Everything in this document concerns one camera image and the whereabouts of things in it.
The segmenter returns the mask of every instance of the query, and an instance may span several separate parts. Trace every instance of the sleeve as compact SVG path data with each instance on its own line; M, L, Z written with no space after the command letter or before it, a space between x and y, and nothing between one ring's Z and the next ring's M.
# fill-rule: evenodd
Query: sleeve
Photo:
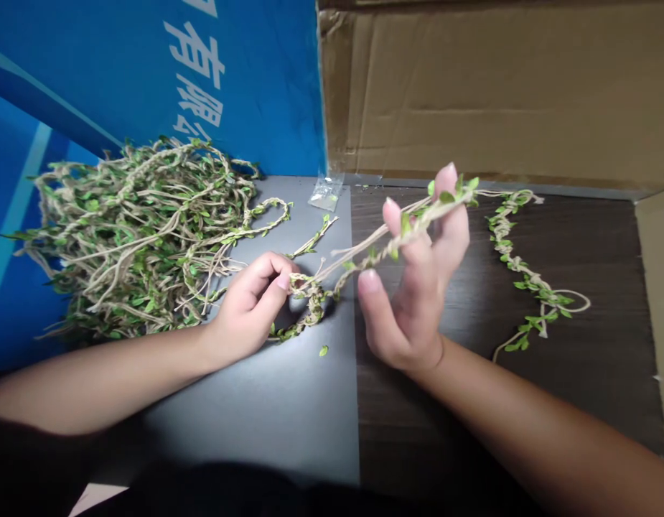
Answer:
M67 517L88 484L94 439L0 420L0 515Z

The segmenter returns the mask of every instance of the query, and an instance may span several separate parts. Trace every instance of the dark wood surface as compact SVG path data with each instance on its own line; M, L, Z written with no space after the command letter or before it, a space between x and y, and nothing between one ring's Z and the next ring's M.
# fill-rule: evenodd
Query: dark wood surface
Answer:
M386 196L404 206L420 189L356 187L352 194L353 242L381 223ZM469 209L471 244L449 286L440 330L490 357L524 316L538 305L516 289L490 243L485 216L497 200ZM517 215L515 252L556 289L587 295L592 307L535 336L525 352L503 353L500 363L664 455L664 421L650 315L632 203L573 197L546 198ZM378 267L388 291L401 264ZM368 350L356 307L360 475L364 487L440 505L521 512L534 503L445 409Z

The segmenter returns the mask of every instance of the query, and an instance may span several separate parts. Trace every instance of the hand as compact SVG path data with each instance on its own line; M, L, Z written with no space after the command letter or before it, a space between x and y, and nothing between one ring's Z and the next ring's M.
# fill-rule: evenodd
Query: hand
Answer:
M434 195L454 193L457 171L449 164L435 178ZM401 209L390 198L383 208L392 235L401 234ZM389 366L421 370L436 366L443 354L439 319L449 280L468 248L468 214L461 205L436 221L436 240L427 232L401 247L406 260L401 285L390 304L373 269L360 274L358 297L370 349Z
M217 317L207 325L207 346L216 352L220 368L254 354L265 343L289 295L289 275L298 272L285 256L269 251L236 275Z

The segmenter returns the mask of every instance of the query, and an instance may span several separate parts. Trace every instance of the cardboard flap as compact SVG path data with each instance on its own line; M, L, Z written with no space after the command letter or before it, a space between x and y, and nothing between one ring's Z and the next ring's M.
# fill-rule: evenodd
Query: cardboard flap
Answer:
M347 171L664 187L664 3L335 13L328 150Z

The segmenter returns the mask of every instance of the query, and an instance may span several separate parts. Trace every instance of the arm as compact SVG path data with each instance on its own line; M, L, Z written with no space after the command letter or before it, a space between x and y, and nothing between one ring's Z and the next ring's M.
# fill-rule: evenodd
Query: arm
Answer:
M456 170L444 168L436 195L453 192ZM398 206L384 218L401 232ZM468 246L463 207L401 251L406 269L390 304L374 271L358 279L368 344L390 366L461 419L543 507L559 515L664 515L664 461L599 420L439 336L446 286Z
M664 516L664 461L604 422L444 338L412 377L549 511Z
M64 435L114 425L255 353L286 301L293 271L287 258L266 253L234 278L208 325L77 350L1 379L0 419Z

